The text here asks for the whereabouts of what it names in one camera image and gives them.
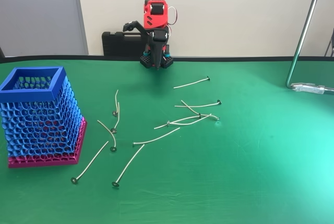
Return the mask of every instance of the red robot part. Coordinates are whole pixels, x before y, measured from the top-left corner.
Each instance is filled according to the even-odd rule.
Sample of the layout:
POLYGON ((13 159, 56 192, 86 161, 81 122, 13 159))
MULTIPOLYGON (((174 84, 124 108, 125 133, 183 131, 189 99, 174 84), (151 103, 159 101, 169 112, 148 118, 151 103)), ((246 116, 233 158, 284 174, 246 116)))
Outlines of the red robot part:
POLYGON ((144 28, 165 28, 168 24, 168 5, 165 0, 145 0, 144 28))

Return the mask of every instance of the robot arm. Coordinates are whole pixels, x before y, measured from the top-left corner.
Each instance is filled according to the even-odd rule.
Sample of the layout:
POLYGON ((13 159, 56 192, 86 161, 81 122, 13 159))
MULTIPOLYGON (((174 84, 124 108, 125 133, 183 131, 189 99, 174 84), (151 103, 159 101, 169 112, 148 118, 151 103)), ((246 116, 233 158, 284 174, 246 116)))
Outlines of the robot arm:
POLYGON ((136 28, 147 37, 147 44, 140 62, 146 68, 167 68, 173 64, 169 54, 168 6, 165 0, 145 0, 144 26, 132 21, 123 26, 123 32, 136 28))

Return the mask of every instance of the metal stand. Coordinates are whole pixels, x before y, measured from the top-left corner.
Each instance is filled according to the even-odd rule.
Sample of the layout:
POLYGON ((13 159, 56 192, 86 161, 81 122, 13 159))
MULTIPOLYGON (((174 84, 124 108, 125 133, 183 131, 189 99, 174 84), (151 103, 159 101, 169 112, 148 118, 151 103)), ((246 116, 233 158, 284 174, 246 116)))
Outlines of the metal stand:
POLYGON ((326 49, 326 52, 325 52, 325 56, 324 57, 326 57, 326 55, 327 55, 327 52, 328 52, 328 49, 329 49, 329 47, 330 46, 332 46, 331 48, 332 48, 332 53, 330 54, 330 56, 331 57, 333 57, 333 54, 334 54, 334 30, 333 30, 333 34, 332 34, 332 37, 330 38, 330 40, 329 40, 329 43, 328 43, 328 46, 327 46, 327 49, 326 49))
POLYGON ((304 43, 304 40, 305 40, 305 37, 306 37, 306 34, 307 34, 309 24, 311 22, 311 18, 312 18, 316 3, 317 3, 317 0, 312 0, 311 6, 309 7, 308 14, 307 14, 307 17, 306 17, 306 21, 305 21, 305 24, 304 24, 304 28, 303 28, 303 31, 302 31, 302 35, 299 39, 296 52, 294 53, 293 60, 292 60, 291 66, 290 66, 289 74, 288 74, 287 80, 285 82, 285 85, 286 85, 286 87, 288 87, 290 89, 293 89, 295 91, 312 92, 312 93, 323 94, 325 91, 326 92, 334 92, 334 88, 325 87, 325 86, 317 86, 317 85, 312 84, 312 83, 302 83, 302 82, 292 83, 292 84, 290 83, 293 71, 294 71, 295 66, 297 64, 298 57, 301 53, 301 49, 302 49, 302 46, 303 46, 303 43, 304 43))

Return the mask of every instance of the pink base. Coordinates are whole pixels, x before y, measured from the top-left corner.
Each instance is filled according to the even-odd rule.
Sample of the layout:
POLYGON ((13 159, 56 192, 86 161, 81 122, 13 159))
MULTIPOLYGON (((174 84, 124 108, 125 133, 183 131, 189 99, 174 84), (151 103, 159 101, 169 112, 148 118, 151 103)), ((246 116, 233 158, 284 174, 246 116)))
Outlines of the pink base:
POLYGON ((59 165, 74 165, 79 162, 82 143, 84 142, 85 132, 87 128, 87 121, 82 117, 79 136, 75 147, 75 152, 69 154, 54 154, 54 155, 34 155, 34 156, 19 156, 8 157, 9 168, 28 168, 28 167, 45 167, 45 166, 59 166, 59 165))

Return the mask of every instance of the wall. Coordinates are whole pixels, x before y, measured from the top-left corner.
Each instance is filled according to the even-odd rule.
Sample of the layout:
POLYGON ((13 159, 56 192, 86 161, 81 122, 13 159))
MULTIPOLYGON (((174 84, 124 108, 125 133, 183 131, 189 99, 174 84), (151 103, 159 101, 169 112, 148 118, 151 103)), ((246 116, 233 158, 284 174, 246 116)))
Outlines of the wall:
POLYGON ((5 56, 87 54, 77 1, 0 0, 0 46, 5 56))
MULTIPOLYGON (((174 56, 291 56, 311 0, 166 0, 178 10, 174 56)), ((318 0, 301 55, 324 54, 334 27, 332 0, 318 0)), ((101 34, 142 21, 144 0, 81 0, 89 54, 101 34)))

